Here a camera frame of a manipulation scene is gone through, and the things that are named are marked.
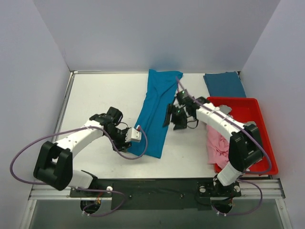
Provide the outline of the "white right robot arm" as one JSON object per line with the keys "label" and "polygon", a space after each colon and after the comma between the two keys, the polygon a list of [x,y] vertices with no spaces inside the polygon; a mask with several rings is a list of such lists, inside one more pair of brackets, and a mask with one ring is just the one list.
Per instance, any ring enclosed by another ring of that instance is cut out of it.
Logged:
{"label": "white right robot arm", "polygon": [[186,129],[189,117],[211,126],[229,143],[228,163],[213,182],[213,191],[224,195],[230,185],[265,156],[259,129],[234,120],[206,98],[195,99],[182,90],[167,105],[163,126],[173,123],[174,130]]}

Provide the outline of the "bright blue t-shirt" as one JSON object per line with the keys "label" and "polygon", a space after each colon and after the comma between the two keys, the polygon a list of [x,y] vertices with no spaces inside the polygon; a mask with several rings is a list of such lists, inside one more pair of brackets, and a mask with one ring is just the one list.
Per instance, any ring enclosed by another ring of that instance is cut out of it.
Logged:
{"label": "bright blue t-shirt", "polygon": [[145,148],[145,138],[139,143],[132,143],[129,153],[139,156],[145,154],[161,158],[168,127],[163,123],[166,117],[167,105],[172,103],[177,90],[176,79],[182,79],[179,71],[158,72],[150,69],[148,72],[147,92],[135,126],[141,126],[148,139]]}

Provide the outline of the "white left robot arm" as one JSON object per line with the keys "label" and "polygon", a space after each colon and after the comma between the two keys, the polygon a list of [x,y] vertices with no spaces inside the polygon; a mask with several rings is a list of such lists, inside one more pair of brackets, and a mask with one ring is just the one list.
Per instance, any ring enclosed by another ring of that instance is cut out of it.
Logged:
{"label": "white left robot arm", "polygon": [[47,141],[40,149],[33,171],[36,179],[61,191],[66,187],[80,187],[88,197],[98,191],[94,175],[73,168],[73,159],[94,140],[107,136],[114,150],[126,152],[132,142],[141,140],[142,134],[135,128],[119,129],[123,118],[121,111],[110,107],[106,113],[95,114],[80,128],[54,143]]}

